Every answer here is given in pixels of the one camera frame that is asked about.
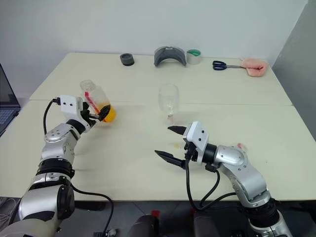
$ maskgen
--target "white table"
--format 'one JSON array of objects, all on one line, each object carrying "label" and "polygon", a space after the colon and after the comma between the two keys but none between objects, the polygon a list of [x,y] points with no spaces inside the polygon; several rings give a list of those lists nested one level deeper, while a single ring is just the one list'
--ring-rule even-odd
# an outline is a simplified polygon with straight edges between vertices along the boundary
[{"label": "white table", "polygon": [[123,66],[118,54],[70,53],[40,85],[31,100],[50,100],[62,94],[80,95],[79,83],[91,79],[111,101],[157,104],[162,83],[179,87],[181,103],[291,105],[271,68],[261,78],[245,69],[212,69],[213,60],[240,65],[239,59],[203,58],[184,67],[177,61],[154,66],[153,56],[134,55],[135,64]]},{"label": "white table", "polygon": [[[154,153],[184,155],[184,141],[166,129],[157,104],[113,104],[118,113],[115,122],[82,134],[75,148],[74,185],[115,200],[187,200],[185,171]],[[0,196],[21,197],[35,175],[44,146],[46,106],[47,101],[30,101],[0,138]],[[274,198],[316,198],[316,143],[293,106],[184,104],[180,110],[176,124],[200,120],[210,133],[210,143],[245,144],[251,163],[263,174]],[[47,129],[64,121],[60,107],[53,105]],[[190,174],[193,197],[201,199],[216,175],[193,162]],[[232,190],[222,175],[211,199]],[[98,198],[76,194],[76,199]]]}]

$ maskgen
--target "gray wall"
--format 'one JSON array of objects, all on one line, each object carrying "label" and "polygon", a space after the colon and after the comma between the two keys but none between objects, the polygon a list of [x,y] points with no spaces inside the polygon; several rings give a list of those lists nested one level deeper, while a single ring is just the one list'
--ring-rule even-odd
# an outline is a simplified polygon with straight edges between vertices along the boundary
[{"label": "gray wall", "polygon": [[29,97],[74,51],[152,55],[176,45],[272,65],[306,2],[0,0],[0,62],[19,97]]},{"label": "gray wall", "polygon": [[305,6],[273,70],[316,140],[316,0]]}]

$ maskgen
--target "plastic bottle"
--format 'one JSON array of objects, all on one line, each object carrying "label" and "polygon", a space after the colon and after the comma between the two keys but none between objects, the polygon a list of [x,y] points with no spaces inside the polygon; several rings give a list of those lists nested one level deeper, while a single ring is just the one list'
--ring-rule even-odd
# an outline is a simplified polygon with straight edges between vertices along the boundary
[{"label": "plastic bottle", "polygon": [[91,80],[83,80],[80,82],[80,87],[86,102],[94,109],[96,114],[99,114],[104,106],[111,106],[111,109],[103,122],[112,122],[116,116],[116,112],[102,88],[96,86]]}]

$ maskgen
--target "robotic arm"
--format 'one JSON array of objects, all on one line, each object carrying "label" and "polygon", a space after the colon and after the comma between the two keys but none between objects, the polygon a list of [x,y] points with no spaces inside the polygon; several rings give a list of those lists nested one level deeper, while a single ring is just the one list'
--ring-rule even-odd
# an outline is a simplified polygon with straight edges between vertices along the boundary
[{"label": "robotic arm", "polygon": [[54,102],[61,106],[67,119],[45,134],[39,168],[18,207],[20,221],[9,225],[1,237],[52,237],[62,220],[75,210],[71,179],[75,171],[74,148],[80,135],[102,121],[109,109],[91,115],[88,105],[80,97],[62,95]]},{"label": "robotic arm", "polygon": [[250,164],[245,151],[238,147],[209,144],[209,134],[198,121],[187,128],[172,126],[169,129],[183,135],[186,160],[155,151],[160,157],[183,169],[188,169],[188,162],[192,160],[199,164],[206,163],[206,170],[220,170],[232,183],[249,224],[258,237],[292,237],[282,214],[271,199],[263,176]]}]

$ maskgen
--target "tape roll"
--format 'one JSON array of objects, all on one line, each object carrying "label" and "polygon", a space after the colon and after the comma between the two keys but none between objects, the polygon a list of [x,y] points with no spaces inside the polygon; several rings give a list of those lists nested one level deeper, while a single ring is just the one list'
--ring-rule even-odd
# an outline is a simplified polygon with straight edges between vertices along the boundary
[{"label": "tape roll", "polygon": [[187,51],[187,63],[191,65],[199,64],[202,60],[201,51],[190,49]]},{"label": "tape roll", "polygon": [[132,66],[134,64],[133,55],[131,55],[130,53],[121,54],[120,61],[123,63],[124,66]]}]

